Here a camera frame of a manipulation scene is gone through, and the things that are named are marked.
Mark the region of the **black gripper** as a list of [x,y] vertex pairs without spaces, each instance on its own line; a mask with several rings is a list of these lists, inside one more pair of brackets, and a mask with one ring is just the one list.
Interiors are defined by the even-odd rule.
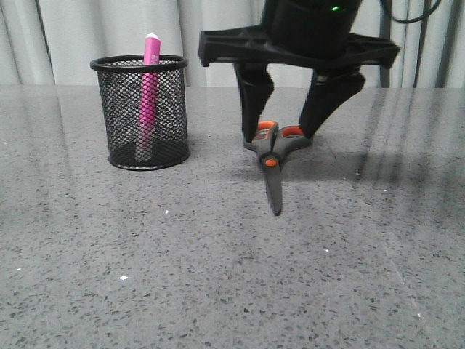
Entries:
[[204,67],[234,63],[242,110],[242,133],[251,142],[274,90],[267,64],[314,70],[299,117],[305,137],[364,86],[361,65],[391,68],[399,47],[389,39],[351,33],[359,1],[266,1],[258,25],[203,31],[198,56]]

